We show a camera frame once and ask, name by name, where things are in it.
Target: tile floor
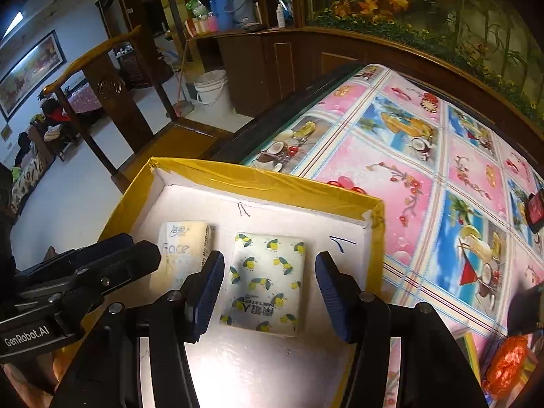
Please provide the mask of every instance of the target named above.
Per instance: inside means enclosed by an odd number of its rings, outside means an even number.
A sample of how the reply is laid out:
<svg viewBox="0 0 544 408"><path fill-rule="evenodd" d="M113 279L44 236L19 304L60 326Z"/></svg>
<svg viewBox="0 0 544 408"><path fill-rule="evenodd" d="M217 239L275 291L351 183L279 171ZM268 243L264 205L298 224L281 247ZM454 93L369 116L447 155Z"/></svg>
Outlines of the tile floor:
<svg viewBox="0 0 544 408"><path fill-rule="evenodd" d="M177 80L164 85L171 101L177 94ZM134 91L134 99L154 133L168 118L153 88ZM235 132L251 118L230 115L210 118L200 108L188 116L193 121ZM93 137L115 166L132 153L119 130L108 120L98 126ZM56 159L31 194L12 229L12 248L17 268L23 270L42 261L49 246L57 252L96 242L121 193L110 180L85 142L70 151L65 162Z"/></svg>

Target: ceiling light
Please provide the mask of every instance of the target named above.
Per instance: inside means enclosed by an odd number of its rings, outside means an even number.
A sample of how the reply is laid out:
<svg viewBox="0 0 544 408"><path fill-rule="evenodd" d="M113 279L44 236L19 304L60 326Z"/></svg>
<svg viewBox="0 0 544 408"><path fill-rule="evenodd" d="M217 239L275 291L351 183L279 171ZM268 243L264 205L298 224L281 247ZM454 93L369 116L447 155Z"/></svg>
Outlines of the ceiling light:
<svg viewBox="0 0 544 408"><path fill-rule="evenodd" d="M15 18L13 19L12 23L9 25L9 27L7 28L7 31L5 32L4 34L4 37L9 34L10 31L12 31L12 29L17 26L17 24L21 23L21 21L23 20L23 14L21 12L17 12L17 15L15 16Z"/></svg>

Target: orange foil wrapper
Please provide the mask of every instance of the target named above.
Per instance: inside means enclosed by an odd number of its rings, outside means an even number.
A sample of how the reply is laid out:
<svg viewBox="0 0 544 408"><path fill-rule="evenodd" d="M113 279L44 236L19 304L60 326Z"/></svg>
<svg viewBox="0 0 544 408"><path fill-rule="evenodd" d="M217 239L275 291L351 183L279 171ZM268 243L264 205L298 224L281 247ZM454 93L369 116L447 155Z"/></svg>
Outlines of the orange foil wrapper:
<svg viewBox="0 0 544 408"><path fill-rule="evenodd" d="M508 337L495 353L482 388L499 401L518 383L527 354L527 336Z"/></svg>

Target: white bucket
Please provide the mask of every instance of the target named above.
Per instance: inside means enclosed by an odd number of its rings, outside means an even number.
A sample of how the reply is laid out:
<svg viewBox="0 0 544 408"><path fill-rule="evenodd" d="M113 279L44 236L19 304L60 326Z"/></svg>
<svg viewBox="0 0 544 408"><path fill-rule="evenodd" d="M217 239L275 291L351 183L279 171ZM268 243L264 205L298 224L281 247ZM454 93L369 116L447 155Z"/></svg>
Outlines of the white bucket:
<svg viewBox="0 0 544 408"><path fill-rule="evenodd" d="M228 93L227 72L223 69L212 70L195 80L196 101L209 115L227 115L234 109Z"/></svg>

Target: blue thermos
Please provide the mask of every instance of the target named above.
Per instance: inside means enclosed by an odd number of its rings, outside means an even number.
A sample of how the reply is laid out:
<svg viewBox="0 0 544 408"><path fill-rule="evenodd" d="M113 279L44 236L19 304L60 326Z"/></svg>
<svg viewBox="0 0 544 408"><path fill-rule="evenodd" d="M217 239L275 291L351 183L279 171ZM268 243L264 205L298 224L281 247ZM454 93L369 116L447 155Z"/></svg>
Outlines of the blue thermos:
<svg viewBox="0 0 544 408"><path fill-rule="evenodd" d="M235 23L232 16L232 0L211 0L211 11L217 17L219 30L234 29Z"/></svg>

